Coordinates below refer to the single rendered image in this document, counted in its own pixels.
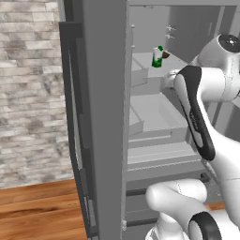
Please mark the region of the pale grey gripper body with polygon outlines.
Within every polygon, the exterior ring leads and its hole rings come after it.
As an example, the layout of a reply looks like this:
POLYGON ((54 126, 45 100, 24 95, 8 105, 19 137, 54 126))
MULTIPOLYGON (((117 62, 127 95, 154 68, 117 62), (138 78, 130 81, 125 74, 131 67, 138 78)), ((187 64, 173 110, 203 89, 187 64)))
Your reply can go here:
POLYGON ((201 162, 202 162, 202 165, 205 167, 205 169, 209 171, 210 175, 212 176, 216 184, 219 185, 218 176, 215 170, 213 169, 212 165, 210 164, 210 162, 204 158, 202 158, 201 162))

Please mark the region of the grey fridge drawer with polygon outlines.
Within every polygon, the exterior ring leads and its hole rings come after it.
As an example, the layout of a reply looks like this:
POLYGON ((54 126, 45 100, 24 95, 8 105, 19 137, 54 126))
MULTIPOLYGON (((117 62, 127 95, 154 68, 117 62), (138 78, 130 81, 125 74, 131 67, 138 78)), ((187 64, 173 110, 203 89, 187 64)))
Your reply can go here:
POLYGON ((204 166, 201 163, 201 157, 186 142, 145 146, 128 150, 128 181, 203 170, 204 166))

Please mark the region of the green and white milk carton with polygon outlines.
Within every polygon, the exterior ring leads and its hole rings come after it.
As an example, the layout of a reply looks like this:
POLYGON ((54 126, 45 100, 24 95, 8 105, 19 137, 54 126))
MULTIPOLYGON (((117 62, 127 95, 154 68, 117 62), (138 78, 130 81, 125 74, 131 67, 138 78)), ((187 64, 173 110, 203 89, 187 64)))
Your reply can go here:
POLYGON ((153 49, 152 67, 160 68, 162 65, 163 47, 157 46, 153 49))

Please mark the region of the grey fridge door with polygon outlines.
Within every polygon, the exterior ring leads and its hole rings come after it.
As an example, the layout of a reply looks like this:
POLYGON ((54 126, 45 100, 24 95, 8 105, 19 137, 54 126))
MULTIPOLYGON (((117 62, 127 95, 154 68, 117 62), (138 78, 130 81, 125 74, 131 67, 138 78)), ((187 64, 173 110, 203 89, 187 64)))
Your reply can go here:
POLYGON ((70 160, 87 240, 124 240, 129 0, 57 0, 70 160))

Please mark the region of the grey fridge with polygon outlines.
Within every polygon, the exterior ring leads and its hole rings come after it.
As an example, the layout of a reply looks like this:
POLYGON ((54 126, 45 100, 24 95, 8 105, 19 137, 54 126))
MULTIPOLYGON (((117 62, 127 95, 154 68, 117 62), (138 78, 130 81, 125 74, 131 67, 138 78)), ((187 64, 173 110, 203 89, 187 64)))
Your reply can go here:
MULTIPOLYGON (((164 52, 184 61, 186 67, 218 35, 233 35, 240 39, 240 0, 130 0, 129 21, 132 54, 153 53, 154 48, 162 46, 164 52)), ((186 119, 174 90, 164 85, 164 77, 158 93, 162 93, 186 119)), ((143 130, 143 121, 131 107, 132 97, 130 78, 128 139, 143 130)), ((232 101, 205 101, 203 105, 214 129, 240 142, 240 93, 232 101)), ((201 157, 192 139, 188 121, 184 142, 201 157)), ((124 240, 145 240, 147 233, 158 222, 159 212, 148 206, 146 190, 157 183, 181 179, 202 181, 207 191, 204 205, 208 210, 225 208, 219 185, 205 167, 203 171, 127 180, 127 233, 124 240)))

